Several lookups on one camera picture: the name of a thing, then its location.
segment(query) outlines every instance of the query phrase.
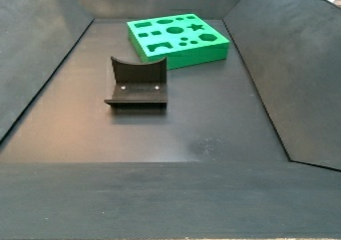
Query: circular hole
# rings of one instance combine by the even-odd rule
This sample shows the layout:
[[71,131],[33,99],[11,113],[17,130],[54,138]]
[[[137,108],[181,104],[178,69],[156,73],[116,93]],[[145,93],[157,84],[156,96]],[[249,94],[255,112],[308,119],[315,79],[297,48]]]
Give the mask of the circular hole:
[[170,27],[170,28],[168,28],[168,32],[172,34],[180,34],[184,32],[184,29],[180,27]]
[[160,23],[160,24],[169,24],[169,23],[172,23],[172,22],[173,22],[173,20],[170,20],[170,19],[158,20],[158,23]]

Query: black plastic part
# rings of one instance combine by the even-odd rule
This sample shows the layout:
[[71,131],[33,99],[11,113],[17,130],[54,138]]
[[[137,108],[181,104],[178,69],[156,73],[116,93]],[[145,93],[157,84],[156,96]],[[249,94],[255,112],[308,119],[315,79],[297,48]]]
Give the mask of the black plastic part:
[[132,64],[113,57],[116,89],[105,100],[116,109],[165,109],[168,96],[168,58],[149,63]]

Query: hexagonal hole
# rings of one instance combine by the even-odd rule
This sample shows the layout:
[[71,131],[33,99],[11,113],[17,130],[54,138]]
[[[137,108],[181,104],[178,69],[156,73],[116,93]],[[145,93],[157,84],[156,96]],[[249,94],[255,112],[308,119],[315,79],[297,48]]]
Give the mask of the hexagonal hole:
[[216,41],[219,38],[212,35],[212,34],[203,34],[199,36],[204,41],[208,41],[208,42],[213,42]]

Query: green foam block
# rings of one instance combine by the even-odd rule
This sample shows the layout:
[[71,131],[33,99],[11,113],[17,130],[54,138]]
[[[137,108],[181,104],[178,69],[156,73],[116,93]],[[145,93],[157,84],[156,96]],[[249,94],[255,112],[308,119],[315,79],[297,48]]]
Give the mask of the green foam block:
[[168,57],[168,69],[177,69],[227,59],[229,40],[195,14],[132,21],[128,25],[145,63]]

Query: black holder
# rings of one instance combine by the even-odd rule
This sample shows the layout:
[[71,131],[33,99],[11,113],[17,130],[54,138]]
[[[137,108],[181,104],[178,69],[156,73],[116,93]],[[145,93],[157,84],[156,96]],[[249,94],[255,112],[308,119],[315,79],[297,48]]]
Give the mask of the black holder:
[[114,108],[165,108],[169,102],[168,58],[149,64],[112,59],[117,84],[113,98],[105,102]]

